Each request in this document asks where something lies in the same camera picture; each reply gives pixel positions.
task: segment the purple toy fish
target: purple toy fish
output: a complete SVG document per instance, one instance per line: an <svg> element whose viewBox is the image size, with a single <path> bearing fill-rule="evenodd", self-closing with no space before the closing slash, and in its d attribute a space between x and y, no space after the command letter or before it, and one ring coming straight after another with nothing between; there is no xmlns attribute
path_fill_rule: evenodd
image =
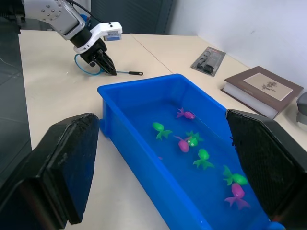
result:
<svg viewBox="0 0 307 230"><path fill-rule="evenodd" d="M242 200L245 193L244 193L242 187L239 184L233 184L231 186L231 191L232 191L234 197L229 197L229 198L225 199L225 201L230 203L230 206L232 206L233 203L236 202L239 210L241 210L244 207L250 207L248 202L246 202L245 200Z"/></svg>
<svg viewBox="0 0 307 230"><path fill-rule="evenodd" d="M187 119L194 119L195 118L195 115L191 112L184 112L183 108L181 109L178 109L180 112L177 112L177 117L176 118L179 118L179 117L182 117L184 116L185 118Z"/></svg>
<svg viewBox="0 0 307 230"><path fill-rule="evenodd" d="M187 140L189 140L191 137L185 138L185 139L182 139L180 137L176 137L176 138L178 138L180 140L178 145L179 145L179 148L181 149L181 151L188 152L189 151L189 143L187 142Z"/></svg>

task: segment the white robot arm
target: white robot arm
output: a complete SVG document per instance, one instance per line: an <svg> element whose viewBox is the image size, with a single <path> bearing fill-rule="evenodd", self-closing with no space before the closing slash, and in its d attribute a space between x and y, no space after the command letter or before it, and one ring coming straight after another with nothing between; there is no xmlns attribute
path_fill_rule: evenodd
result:
<svg viewBox="0 0 307 230"><path fill-rule="evenodd" d="M100 37L105 41L120 40L120 23L101 23L90 31L71 3L72 0L4 0L4 13L47 22L75 45L74 50L88 64L92 67L97 64L106 73L116 75L113 61L106 54L106 45Z"/></svg>

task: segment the water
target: water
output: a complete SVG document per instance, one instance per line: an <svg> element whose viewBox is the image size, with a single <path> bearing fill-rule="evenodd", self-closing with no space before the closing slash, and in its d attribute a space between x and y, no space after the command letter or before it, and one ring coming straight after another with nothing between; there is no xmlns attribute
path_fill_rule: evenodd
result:
<svg viewBox="0 0 307 230"><path fill-rule="evenodd" d="M223 180L223 165L227 165L232 173L244 175L235 148L198 118L175 118L178 108L181 108L181 105L164 101L130 107L123 112L157 157L162 159L162 163L214 230L254 229L252 223L263 217L263 211L250 185L243 185L242 188L245 191L243 199L251 208L238 210L236 204L230 207L229 203L224 201L233 194L231 186L227 186L227 182ZM153 122L163 124L165 130L172 130L173 133L168 139L157 140L158 132L153 128ZM187 137L186 132L190 131L198 132L204 141L199 141L198 146L190 147L188 153L183 153L178 146L179 139L174 135L184 139ZM215 165L214 168L203 170L201 166L197 169L196 165L193 165L193 162L199 159L199 149L208 151L208 161Z"/></svg>

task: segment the brown book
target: brown book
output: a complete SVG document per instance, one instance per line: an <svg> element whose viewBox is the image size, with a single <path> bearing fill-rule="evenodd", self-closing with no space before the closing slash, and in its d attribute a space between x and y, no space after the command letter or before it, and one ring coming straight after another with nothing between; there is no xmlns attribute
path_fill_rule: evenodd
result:
<svg viewBox="0 0 307 230"><path fill-rule="evenodd" d="M303 87L257 66L225 79L222 89L252 110L274 119Z"/></svg>

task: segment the book cover illustration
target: book cover illustration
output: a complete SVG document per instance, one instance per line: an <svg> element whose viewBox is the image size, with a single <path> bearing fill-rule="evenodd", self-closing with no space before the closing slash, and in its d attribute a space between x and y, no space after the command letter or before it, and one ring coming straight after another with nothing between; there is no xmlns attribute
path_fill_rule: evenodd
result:
<svg viewBox="0 0 307 230"><path fill-rule="evenodd" d="M293 89L290 89L289 87L263 75L262 73L257 73L244 79L243 81L279 101L282 101L293 91Z"/></svg>

